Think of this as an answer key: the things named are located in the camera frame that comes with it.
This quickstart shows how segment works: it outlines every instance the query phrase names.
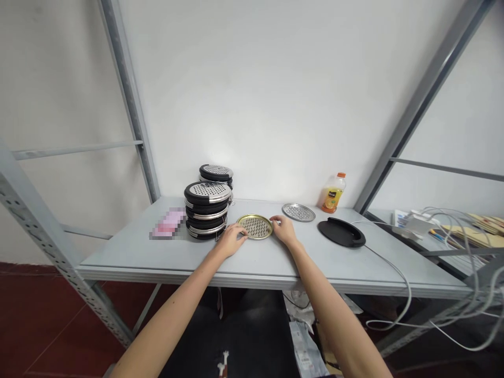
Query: tile floor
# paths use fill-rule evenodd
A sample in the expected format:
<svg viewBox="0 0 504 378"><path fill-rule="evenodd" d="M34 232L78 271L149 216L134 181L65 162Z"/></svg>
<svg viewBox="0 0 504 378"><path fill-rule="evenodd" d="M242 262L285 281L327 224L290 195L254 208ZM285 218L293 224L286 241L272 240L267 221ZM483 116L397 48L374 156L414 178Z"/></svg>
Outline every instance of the tile floor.
<svg viewBox="0 0 504 378"><path fill-rule="evenodd" d="M104 282L133 328L154 284ZM176 290L163 285L149 319ZM0 376L102 377L124 348L53 267L0 263Z"/></svg>

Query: gray table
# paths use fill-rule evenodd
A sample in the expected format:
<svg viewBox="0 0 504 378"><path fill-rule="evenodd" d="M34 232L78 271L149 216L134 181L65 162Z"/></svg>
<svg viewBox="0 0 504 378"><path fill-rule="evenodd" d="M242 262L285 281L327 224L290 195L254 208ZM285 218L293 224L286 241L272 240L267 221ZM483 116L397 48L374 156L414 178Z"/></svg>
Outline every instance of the gray table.
<svg viewBox="0 0 504 378"><path fill-rule="evenodd" d="M182 198L162 197L135 221L109 240L103 249L84 260L77 270L86 279L176 284L182 283L215 245L187 234L185 226L177 240L150 240L149 232L170 208L184 207ZM228 223L244 214L265 217L281 214L282 203L235 200L229 208ZM462 298L470 289L452 275L371 223L358 223L367 238L366 246L339 246L317 230L328 214L312 207L314 222L296 222L295 230L311 258L331 284L342 293L407 294L403 279L373 251L389 259L408 278L413 295L429 298ZM352 209L340 208L334 215L347 222L366 219ZM299 289L297 269L284 245L275 237L248 240L227 259L211 282L214 286Z"/></svg>

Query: person's leg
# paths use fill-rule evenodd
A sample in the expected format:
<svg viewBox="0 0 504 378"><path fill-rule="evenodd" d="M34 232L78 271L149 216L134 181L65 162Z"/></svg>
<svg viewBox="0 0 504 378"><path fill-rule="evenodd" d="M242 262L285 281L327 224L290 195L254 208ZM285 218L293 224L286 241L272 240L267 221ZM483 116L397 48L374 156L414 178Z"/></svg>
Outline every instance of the person's leg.
<svg viewBox="0 0 504 378"><path fill-rule="evenodd" d="M229 377L299 377L281 291L249 289L224 322Z"/></svg>
<svg viewBox="0 0 504 378"><path fill-rule="evenodd" d="M160 377L218 376L217 365L222 361L222 324L217 311L217 298L217 288L208 287L205 290Z"/></svg>

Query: person's left hand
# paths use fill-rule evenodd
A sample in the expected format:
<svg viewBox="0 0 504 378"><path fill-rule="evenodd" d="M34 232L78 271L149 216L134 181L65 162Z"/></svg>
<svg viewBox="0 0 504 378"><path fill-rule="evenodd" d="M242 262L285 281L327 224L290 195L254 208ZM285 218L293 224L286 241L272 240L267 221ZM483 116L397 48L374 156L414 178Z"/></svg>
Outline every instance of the person's left hand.
<svg viewBox="0 0 504 378"><path fill-rule="evenodd" d="M243 233L244 235L240 239L237 239L236 237L239 233ZM247 230L238 223L233 223L227 226L227 229L222 233L214 251L226 259L234 255L245 240L247 240Z"/></svg>

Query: metal shelf frame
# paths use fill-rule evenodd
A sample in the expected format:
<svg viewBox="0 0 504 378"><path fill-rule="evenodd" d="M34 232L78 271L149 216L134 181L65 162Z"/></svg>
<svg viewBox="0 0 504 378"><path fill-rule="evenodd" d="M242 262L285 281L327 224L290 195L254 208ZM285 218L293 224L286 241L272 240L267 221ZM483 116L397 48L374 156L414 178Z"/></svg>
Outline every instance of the metal shelf frame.
<svg viewBox="0 0 504 378"><path fill-rule="evenodd" d="M366 214L369 205L373 202L380 187L396 163L417 165L483 179L504 181L504 176L501 175L400 159L401 153L436 97L439 89L494 3L495 0L468 0L460 10L357 199L354 210L358 213L362 215Z"/></svg>
<svg viewBox="0 0 504 378"><path fill-rule="evenodd" d="M137 324L133 330L130 330L115 311L112 302L103 292L101 286L92 279L86 279L77 270L82 257L66 233L105 240L112 238L112 235L60 224L17 162L17 160L24 159L134 146L141 162L150 202L154 203L160 198L158 180L133 73L133 65L122 21L119 0L98 0L98 2L124 105L128 114L133 140L52 150L10 151L0 139L0 202L2 202L20 226L32 238L34 243L49 258L62 276L79 293L121 344L127 347L138 331L145 317L146 310L150 303L152 303L160 284L153 291ZM395 163L423 164L401 160L399 159L399 155L435 97L437 90L443 84L443 81L448 76L464 47L494 2L495 0L468 0L457 16L362 191L355 205L357 212L361 214L366 213L370 202ZM455 170L450 167L430 167L449 172L454 172ZM504 181L504 177L502 176L459 171L457 173ZM489 264L490 266L486 269L485 275L495 271L497 264L503 263L502 258L500 256L495 259L493 264ZM432 316L439 315L439 313L454 311L454 309L463 306L464 303L464 301L456 302L450 300L435 302L434 307L430 307L418 315L418 320L422 322ZM418 337L419 333L422 332L424 330L410 332L409 329L399 329L392 332L379 345L382 354L387 355L392 353L394 350L400 348L400 346Z"/></svg>
<svg viewBox="0 0 504 378"><path fill-rule="evenodd" d="M361 215L372 221L384 222L384 220L379 219L372 213L368 212L368 209L396 163L416 165L428 169L504 182L504 176L502 175L476 172L400 158L401 153L436 97L439 89L442 87L457 60L464 52L464 49L495 2L495 0L468 0L462 7L434 58L430 62L430 65L422 77L420 84L401 116L390 140L383 150L382 155L378 159L354 206L354 210ZM404 241L404 239L391 233L389 230L386 231L391 235L394 235L399 240ZM424 257L466 254L464 249L457 251L426 251L424 248L413 248L416 250L420 249L419 253L421 253ZM491 262L486 264L477 272L480 286L482 288L485 286L488 287L491 276L497 269L504 265L503 252L504 248L479 248L472 250L474 255L495 255L495 258ZM467 277L464 282L468 286L472 287L474 275ZM440 319L445 316L452 316L456 314L460 308L470 303L471 297L472 296L468 296L468 298L461 301L433 300L432 303L423 311L413 316L409 320L409 323L430 326L430 319ZM376 346L382 356L387 356L415 340L428 330L429 329L425 328L398 327L382 339Z"/></svg>
<svg viewBox="0 0 504 378"><path fill-rule="evenodd" d="M0 139L0 202L119 342L127 348L133 341L149 305L159 290L159 285L154 289L151 299L140 315L137 324L133 330L130 330L117 314L112 302L101 286L94 280L85 279L77 271L76 268L82 261L82 257L65 233L105 240L111 239L112 235L60 224L17 162L25 159L134 146L141 162L150 202L154 203L160 197L119 3L117 0L100 0L98 2L124 105L128 113L133 140L49 150L10 151Z"/></svg>

